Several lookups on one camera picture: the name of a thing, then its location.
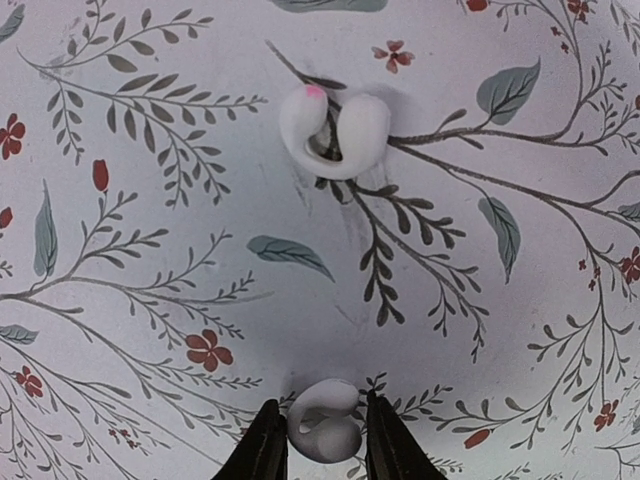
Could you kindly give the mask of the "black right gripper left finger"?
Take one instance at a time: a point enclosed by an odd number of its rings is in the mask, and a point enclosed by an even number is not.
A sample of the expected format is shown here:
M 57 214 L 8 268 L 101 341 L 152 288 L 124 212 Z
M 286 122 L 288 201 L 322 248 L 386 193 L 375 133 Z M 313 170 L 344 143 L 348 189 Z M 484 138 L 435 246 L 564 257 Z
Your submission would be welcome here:
M 213 480 L 284 480 L 288 478 L 288 440 L 278 401 L 266 400 Z

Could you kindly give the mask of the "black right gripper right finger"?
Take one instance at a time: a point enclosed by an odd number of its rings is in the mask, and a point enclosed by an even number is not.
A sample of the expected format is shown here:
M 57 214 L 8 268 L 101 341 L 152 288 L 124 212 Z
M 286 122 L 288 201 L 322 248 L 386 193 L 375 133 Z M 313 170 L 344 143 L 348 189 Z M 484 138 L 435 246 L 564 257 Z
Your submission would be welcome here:
M 428 459 L 389 400 L 367 392 L 366 471 L 373 480 L 436 480 L 445 476 Z

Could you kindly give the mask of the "white earbud silicone tip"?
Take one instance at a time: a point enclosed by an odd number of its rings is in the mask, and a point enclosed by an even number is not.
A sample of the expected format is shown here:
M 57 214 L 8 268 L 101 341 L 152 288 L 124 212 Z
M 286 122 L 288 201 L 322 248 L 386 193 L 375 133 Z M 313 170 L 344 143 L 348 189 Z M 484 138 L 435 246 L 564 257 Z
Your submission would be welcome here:
M 353 179 L 384 160 L 391 112 L 380 98 L 364 93 L 349 98 L 334 120 L 329 119 L 327 92 L 315 85 L 291 91 L 281 103 L 279 130 L 292 160 L 311 174 L 335 181 Z M 341 159 L 331 161 L 313 146 L 325 133 Z

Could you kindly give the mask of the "white earbud partial top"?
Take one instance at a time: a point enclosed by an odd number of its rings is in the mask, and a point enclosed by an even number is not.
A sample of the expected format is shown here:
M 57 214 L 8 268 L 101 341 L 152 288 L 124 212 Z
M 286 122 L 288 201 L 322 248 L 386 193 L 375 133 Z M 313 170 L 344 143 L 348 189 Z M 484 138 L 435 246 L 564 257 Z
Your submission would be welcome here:
M 307 459 L 336 464 L 356 455 L 362 434 L 350 415 L 358 406 L 358 389 L 350 382 L 329 378 L 304 390 L 287 413 L 287 435 Z

